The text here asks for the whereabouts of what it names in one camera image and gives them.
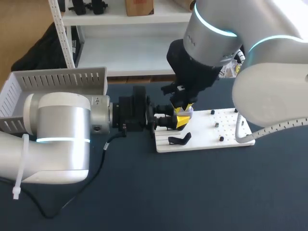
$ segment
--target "yellow block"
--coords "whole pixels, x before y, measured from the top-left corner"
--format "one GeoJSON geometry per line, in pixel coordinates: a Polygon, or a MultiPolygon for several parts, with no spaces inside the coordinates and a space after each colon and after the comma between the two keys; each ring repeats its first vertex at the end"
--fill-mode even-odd
{"type": "Polygon", "coordinates": [[[183,125],[188,124],[190,117],[189,116],[177,116],[178,123],[177,128],[182,127],[183,125]]]}
{"type": "Polygon", "coordinates": [[[193,103],[188,104],[185,111],[187,111],[192,105],[193,105],[193,103]]]}
{"type": "Polygon", "coordinates": [[[180,108],[180,107],[178,107],[178,108],[174,108],[174,110],[175,110],[175,112],[176,112],[176,113],[179,113],[179,112],[180,112],[180,110],[181,110],[181,108],[180,108]]]}

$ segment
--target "shelf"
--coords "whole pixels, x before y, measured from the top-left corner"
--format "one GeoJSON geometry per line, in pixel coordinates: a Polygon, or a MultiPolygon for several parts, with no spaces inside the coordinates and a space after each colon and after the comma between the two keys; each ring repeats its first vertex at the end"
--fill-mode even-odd
{"type": "Polygon", "coordinates": [[[173,0],[154,0],[154,14],[148,16],[128,17],[125,1],[109,1],[109,7],[101,15],[94,15],[87,9],[87,14],[76,15],[66,11],[63,16],[65,26],[87,25],[122,25],[122,24],[151,24],[188,22],[191,13],[181,8],[173,0]]]}
{"type": "Polygon", "coordinates": [[[174,74],[167,52],[177,37],[87,38],[78,67],[107,67],[107,76],[174,74]]]}

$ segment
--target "white plastic basket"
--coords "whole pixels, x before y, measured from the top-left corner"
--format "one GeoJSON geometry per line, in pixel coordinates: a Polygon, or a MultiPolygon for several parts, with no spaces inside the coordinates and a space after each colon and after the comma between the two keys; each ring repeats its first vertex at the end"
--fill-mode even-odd
{"type": "Polygon", "coordinates": [[[11,72],[0,93],[0,129],[6,133],[26,132],[23,107],[32,93],[105,95],[106,74],[105,67],[11,72]]]}

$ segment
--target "wooden floor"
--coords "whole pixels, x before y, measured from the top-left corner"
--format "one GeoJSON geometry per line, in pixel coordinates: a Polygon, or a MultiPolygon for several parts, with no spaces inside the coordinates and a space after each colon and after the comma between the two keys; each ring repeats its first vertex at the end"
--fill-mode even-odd
{"type": "Polygon", "coordinates": [[[0,88],[52,22],[48,0],[0,0],[0,88]]]}

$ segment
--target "dark blue table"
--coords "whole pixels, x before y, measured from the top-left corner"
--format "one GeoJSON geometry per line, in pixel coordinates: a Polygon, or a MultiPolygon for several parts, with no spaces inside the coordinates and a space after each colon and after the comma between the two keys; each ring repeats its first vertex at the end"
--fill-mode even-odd
{"type": "MultiPolygon", "coordinates": [[[[146,85],[156,103],[160,87],[146,85]]],[[[199,95],[195,110],[233,107],[232,79],[199,95]]],[[[129,84],[108,95],[131,95],[129,84]]],[[[303,231],[308,230],[308,128],[285,130],[255,146],[158,154],[149,133],[130,133],[108,148],[100,176],[53,220],[0,184],[0,229],[32,231],[303,231]]],[[[90,176],[107,137],[91,138],[90,176]]],[[[49,213],[84,182],[27,185],[49,213]]]]}

